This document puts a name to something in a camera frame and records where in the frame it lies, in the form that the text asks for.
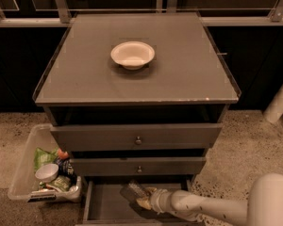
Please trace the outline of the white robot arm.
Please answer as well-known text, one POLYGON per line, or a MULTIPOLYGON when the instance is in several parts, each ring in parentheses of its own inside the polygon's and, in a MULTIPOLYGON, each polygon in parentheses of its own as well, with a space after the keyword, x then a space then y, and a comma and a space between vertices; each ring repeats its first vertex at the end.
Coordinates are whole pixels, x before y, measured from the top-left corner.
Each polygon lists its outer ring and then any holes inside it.
POLYGON ((150 195, 138 198, 136 202, 147 210, 169 213, 187 221, 200 214, 233 226, 283 226, 283 175, 268 173, 259 177, 253 183, 247 201, 151 188, 150 195))

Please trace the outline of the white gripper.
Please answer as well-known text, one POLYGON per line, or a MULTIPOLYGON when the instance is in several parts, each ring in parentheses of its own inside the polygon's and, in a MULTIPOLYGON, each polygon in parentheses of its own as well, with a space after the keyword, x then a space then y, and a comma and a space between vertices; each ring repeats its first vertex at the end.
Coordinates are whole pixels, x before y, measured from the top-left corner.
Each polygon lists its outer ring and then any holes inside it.
POLYGON ((147 197, 136 199, 140 207, 147 210, 153 209, 157 213, 169 213, 174 210, 171 205, 171 191, 150 186, 145 189, 145 194, 152 196, 150 200, 147 197))

